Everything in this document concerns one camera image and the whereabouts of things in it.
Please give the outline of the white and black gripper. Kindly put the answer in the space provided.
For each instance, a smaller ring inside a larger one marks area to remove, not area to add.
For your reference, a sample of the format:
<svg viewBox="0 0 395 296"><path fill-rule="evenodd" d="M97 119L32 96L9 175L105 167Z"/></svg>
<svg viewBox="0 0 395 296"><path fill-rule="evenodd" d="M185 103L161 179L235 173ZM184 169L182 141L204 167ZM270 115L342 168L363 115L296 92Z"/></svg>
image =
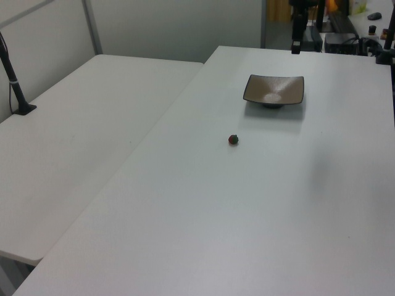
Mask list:
<svg viewBox="0 0 395 296"><path fill-rule="evenodd" d="M310 1L289 0L289 5L293 8L292 19L294 19L291 53L299 54L301 50L301 41L303 41L304 33L306 31L306 18L300 18L298 16L305 16L309 13Z"/></svg>

